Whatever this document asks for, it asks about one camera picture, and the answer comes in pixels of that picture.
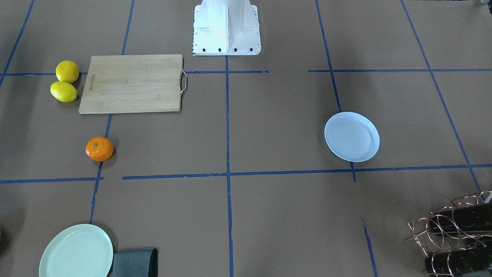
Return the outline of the light blue plate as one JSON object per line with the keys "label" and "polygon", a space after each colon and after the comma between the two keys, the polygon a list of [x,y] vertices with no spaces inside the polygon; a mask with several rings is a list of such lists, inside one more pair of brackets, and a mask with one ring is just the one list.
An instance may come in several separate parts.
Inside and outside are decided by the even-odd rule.
{"label": "light blue plate", "polygon": [[365,162],[380,148],[376,126],[355,112],[339,112],[325,124],[324,137],[330,151],[349,162]]}

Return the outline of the light green plate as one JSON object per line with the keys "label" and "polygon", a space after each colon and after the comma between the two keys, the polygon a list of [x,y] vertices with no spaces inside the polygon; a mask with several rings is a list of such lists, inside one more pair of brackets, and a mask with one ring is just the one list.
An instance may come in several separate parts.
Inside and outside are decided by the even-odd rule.
{"label": "light green plate", "polygon": [[71,226],[47,245],[39,263],[40,277],[107,277],[113,263],[112,242],[92,224]]}

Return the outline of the bamboo cutting board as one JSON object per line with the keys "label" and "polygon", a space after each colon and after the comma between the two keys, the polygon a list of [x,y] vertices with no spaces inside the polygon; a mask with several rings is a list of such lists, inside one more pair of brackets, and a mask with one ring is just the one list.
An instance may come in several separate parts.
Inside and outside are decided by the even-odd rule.
{"label": "bamboo cutting board", "polygon": [[79,113],[179,112],[183,80],[181,54],[92,56]]}

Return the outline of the orange mandarin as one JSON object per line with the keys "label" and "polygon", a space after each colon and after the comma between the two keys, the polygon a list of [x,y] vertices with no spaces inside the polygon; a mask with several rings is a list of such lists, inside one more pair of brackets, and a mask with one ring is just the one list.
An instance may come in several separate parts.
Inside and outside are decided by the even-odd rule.
{"label": "orange mandarin", "polygon": [[113,155],[114,146],[105,137],[93,137],[86,144],[85,153],[93,161],[103,162]]}

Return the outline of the grey folded cloth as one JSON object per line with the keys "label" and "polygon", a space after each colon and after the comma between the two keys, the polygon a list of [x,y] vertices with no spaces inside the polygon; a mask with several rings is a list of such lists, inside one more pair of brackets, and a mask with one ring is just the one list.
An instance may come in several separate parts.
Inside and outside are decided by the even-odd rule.
{"label": "grey folded cloth", "polygon": [[113,277],[157,277],[158,249],[129,249],[113,255]]}

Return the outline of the upper yellow lemon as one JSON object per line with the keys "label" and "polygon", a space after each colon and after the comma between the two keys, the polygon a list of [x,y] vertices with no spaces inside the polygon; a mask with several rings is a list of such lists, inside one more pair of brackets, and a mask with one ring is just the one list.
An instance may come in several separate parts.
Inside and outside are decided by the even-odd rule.
{"label": "upper yellow lemon", "polygon": [[79,79],[80,71],[75,61],[62,61],[55,68],[58,81],[74,83]]}

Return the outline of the dark wine bottle lower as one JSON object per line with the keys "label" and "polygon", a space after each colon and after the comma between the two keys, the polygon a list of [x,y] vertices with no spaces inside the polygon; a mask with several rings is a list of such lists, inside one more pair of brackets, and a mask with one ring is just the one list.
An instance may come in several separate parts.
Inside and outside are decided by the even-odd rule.
{"label": "dark wine bottle lower", "polygon": [[426,271],[434,275],[490,277],[491,266],[490,247],[442,252],[425,259]]}

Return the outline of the dark wine bottle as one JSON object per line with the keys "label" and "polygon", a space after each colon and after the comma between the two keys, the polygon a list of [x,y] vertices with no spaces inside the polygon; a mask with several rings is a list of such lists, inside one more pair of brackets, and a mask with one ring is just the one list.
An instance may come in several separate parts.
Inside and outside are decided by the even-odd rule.
{"label": "dark wine bottle", "polygon": [[429,219],[429,230],[436,233],[483,234],[492,231],[491,203],[438,212]]}
{"label": "dark wine bottle", "polygon": [[490,247],[442,252],[425,259],[426,271],[434,275],[490,277],[491,266]]}

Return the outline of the dark wine bottle upper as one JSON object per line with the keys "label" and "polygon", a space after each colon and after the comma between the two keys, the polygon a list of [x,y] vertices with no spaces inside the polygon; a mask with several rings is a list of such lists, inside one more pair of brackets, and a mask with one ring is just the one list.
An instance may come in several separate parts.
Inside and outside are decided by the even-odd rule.
{"label": "dark wine bottle upper", "polygon": [[492,231],[491,203],[438,212],[429,219],[429,230],[436,233],[483,234]]}

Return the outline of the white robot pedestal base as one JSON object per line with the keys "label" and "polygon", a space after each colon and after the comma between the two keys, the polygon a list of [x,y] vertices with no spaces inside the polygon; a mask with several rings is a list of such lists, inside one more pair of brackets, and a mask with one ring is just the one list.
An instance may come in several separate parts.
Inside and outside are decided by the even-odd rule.
{"label": "white robot pedestal base", "polygon": [[194,7],[192,54],[259,55],[258,9],[249,0],[203,0]]}

